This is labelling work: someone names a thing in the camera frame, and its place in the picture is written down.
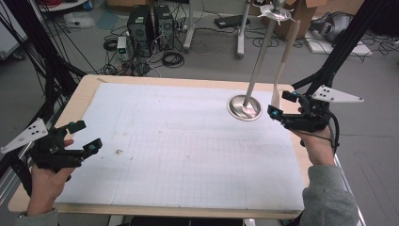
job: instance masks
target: grid paper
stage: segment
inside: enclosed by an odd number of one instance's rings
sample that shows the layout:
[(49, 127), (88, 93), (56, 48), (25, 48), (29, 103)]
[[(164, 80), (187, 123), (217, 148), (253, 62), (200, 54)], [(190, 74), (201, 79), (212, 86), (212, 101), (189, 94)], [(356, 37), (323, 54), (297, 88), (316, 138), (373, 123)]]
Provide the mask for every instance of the grid paper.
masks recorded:
[[(264, 112), (227, 110), (242, 90), (101, 84), (71, 149), (100, 137), (57, 202), (303, 209), (292, 142)], [(265, 111), (271, 92), (254, 91)]]

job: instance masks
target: hand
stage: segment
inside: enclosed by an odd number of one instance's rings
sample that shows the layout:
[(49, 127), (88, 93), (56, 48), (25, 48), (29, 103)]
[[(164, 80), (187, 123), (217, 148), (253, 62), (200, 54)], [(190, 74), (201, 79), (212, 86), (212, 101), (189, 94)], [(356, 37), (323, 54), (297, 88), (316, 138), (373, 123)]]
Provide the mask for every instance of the hand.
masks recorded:
[(305, 143), (309, 159), (313, 165), (335, 166), (334, 154), (331, 147), (331, 131), (328, 126), (321, 131), (309, 133), (305, 131), (291, 131)]
[[(73, 144), (72, 139), (64, 141), (65, 146)], [(62, 193), (67, 178), (75, 168), (64, 168), (55, 173), (51, 169), (32, 167), (32, 195), (26, 215), (36, 216), (53, 210), (54, 201)]]

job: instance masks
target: gray floor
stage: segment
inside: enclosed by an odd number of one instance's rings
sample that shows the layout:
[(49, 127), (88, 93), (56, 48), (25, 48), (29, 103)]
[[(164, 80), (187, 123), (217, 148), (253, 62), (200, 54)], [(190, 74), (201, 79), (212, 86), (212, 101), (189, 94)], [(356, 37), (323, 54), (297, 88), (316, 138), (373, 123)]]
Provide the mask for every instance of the gray floor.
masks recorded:
[[(103, 9), (95, 8), (90, 15), (97, 22), (103, 13)], [(121, 17), (115, 27), (126, 24), (125, 14), (118, 12), (118, 15)], [(214, 17), (202, 18), (199, 25), (215, 27), (212, 23)], [(259, 19), (251, 18), (251, 21), (251, 28), (262, 27)], [(104, 37), (109, 32), (94, 26), (73, 30), (69, 35), (94, 68), (100, 69), (104, 65)], [(72, 64), (84, 71), (92, 71), (63, 35), (61, 38)], [(237, 59), (236, 32), (228, 37), (199, 30), (194, 38), (193, 49), (206, 55), (191, 50), (184, 54), (185, 63), (181, 68), (158, 68), (162, 77), (249, 81), (260, 49), (252, 44), (252, 40), (245, 40), (245, 57)], [(206, 49), (199, 46), (200, 41)], [(259, 82), (273, 82), (284, 47), (285, 42), (280, 40), (278, 47), (267, 50)], [(295, 48), (280, 82), (293, 84), (317, 72), (326, 59), (326, 55), (311, 54), (306, 45)], [(351, 56), (338, 71), (333, 86), (365, 99), (363, 104), (334, 104), (331, 110), (338, 117), (342, 129), (338, 156), (366, 224), (372, 226), (396, 225), (399, 222), (399, 137), (396, 133), (398, 122), (395, 121), (395, 109), (399, 109), (396, 96), (399, 94), (398, 60), (398, 52), (390, 52), (387, 56), (374, 52), (364, 62)], [(159, 74), (150, 71), (147, 76), (158, 77)], [(0, 144), (4, 145), (24, 129), (43, 103), (40, 83), (29, 60), (0, 62), (0, 95), (0, 128), (3, 128)], [(0, 218), (4, 220), (4, 225), (12, 225), (15, 216), (5, 204), (1, 207)], [(106, 225), (107, 216), (61, 215), (60, 224)], [(276, 223), (259, 221), (259, 225)]]

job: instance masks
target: box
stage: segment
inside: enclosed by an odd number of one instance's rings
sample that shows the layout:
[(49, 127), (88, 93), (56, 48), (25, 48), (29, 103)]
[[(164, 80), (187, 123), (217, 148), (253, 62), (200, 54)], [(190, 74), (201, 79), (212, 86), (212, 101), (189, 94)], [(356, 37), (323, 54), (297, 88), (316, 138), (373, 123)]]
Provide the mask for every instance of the box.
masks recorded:
[(152, 5), (152, 0), (107, 0), (110, 7), (132, 7), (134, 5)]
[(328, 0), (328, 3), (324, 6), (317, 8), (314, 16), (322, 17), (326, 12), (342, 11), (352, 15), (355, 15), (364, 0)]
[[(291, 16), (293, 19), (300, 20), (300, 27), (297, 39), (302, 39), (305, 37), (306, 32), (308, 32), (309, 25), (311, 24), (311, 18), (314, 16), (318, 7), (325, 6), (327, 0), (287, 0), (285, 2), (285, 9), (292, 10)], [(262, 17), (262, 22), (265, 25), (269, 25), (269, 19), (267, 17)], [(283, 40), (287, 40), (290, 30), (294, 27), (295, 23), (291, 20), (280, 22), (280, 25), (276, 25), (274, 33), (278, 35)]]

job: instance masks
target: sleeve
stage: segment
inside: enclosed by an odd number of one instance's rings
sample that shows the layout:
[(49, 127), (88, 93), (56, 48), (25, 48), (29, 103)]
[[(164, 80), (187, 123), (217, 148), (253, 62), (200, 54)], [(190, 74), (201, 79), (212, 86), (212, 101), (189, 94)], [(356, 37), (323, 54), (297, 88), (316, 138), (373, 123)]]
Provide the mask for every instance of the sleeve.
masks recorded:
[(15, 226), (57, 226), (58, 224), (58, 211), (53, 211), (34, 217), (27, 217), (21, 215), (17, 218)]
[(303, 190), (300, 226), (355, 226), (359, 221), (358, 206), (350, 192), (343, 189), (341, 169), (335, 166), (309, 168), (310, 184)]

